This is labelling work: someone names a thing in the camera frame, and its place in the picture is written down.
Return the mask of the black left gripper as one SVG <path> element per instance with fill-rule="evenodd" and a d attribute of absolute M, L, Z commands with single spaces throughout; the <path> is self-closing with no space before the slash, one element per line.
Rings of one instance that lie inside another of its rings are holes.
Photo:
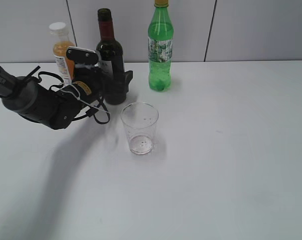
<path fill-rule="evenodd" d="M 107 76 L 98 67 L 91 69 L 74 69 L 71 91 L 76 97 L 91 104 L 96 100 L 104 103 L 105 95 L 125 95 L 129 91 L 129 83 L 133 79 L 133 71 L 115 72 L 113 77 Z"/>

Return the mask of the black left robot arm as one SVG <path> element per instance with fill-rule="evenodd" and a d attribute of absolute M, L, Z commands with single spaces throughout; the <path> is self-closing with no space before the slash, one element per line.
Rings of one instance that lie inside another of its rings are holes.
<path fill-rule="evenodd" d="M 110 116 L 104 104 L 106 76 L 98 67 L 77 65 L 72 83 L 39 69 L 16 77 L 0 66 L 0 98 L 7 109 L 54 130 L 99 111 Z"/>

